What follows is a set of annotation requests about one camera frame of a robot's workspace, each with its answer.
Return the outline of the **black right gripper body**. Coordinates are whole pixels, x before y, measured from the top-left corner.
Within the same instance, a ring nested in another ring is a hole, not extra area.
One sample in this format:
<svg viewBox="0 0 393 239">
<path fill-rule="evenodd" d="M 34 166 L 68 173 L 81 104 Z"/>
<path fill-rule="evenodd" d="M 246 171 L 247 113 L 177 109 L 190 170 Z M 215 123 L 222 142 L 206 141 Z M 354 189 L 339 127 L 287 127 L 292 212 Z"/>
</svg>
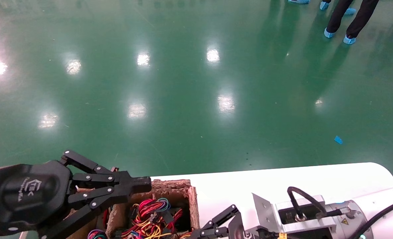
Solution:
<svg viewBox="0 0 393 239">
<path fill-rule="evenodd" d="M 229 239 L 254 239 L 254 235 L 243 228 L 241 214 L 237 214 L 228 224 Z"/>
</svg>

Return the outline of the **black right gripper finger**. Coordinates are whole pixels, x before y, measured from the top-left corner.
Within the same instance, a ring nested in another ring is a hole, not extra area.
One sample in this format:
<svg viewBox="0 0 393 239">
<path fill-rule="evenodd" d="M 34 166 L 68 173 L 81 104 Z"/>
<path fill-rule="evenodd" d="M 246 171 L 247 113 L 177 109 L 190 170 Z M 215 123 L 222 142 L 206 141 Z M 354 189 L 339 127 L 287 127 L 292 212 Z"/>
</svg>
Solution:
<svg viewBox="0 0 393 239">
<path fill-rule="evenodd" d="M 236 205 L 231 205 L 208 221 L 201 229 L 192 231 L 189 239 L 218 239 L 229 236 L 228 227 L 222 224 L 232 219 L 239 213 Z"/>
</svg>

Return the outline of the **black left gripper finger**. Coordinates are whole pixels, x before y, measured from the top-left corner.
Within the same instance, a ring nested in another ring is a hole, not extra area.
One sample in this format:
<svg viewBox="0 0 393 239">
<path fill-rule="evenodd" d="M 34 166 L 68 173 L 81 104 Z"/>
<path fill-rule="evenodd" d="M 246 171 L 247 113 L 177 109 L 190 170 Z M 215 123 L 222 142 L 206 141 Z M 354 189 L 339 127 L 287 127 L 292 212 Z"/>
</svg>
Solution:
<svg viewBox="0 0 393 239">
<path fill-rule="evenodd" d="M 151 191 L 151 185 L 115 185 L 73 194 L 57 193 L 54 202 L 47 203 L 50 216 L 39 226 L 40 239 L 66 239 L 109 207 L 126 203 L 136 193 Z"/>
<path fill-rule="evenodd" d="M 78 187 L 130 186 L 151 187 L 150 177 L 132 177 L 128 171 L 110 171 L 87 157 L 67 150 L 63 153 L 61 164 L 72 165 L 82 173 L 75 173 L 71 181 Z"/>
</svg>

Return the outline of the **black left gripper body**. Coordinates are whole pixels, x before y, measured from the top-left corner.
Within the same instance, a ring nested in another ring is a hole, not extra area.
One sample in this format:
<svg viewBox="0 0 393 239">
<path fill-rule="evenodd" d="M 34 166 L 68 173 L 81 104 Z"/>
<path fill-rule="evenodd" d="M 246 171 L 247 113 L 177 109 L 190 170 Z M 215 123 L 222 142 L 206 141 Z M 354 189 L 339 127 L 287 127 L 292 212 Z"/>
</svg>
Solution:
<svg viewBox="0 0 393 239">
<path fill-rule="evenodd" d="M 0 167 L 0 236 L 34 230 L 39 237 L 75 233 L 67 198 L 73 174 L 65 162 Z"/>
</svg>

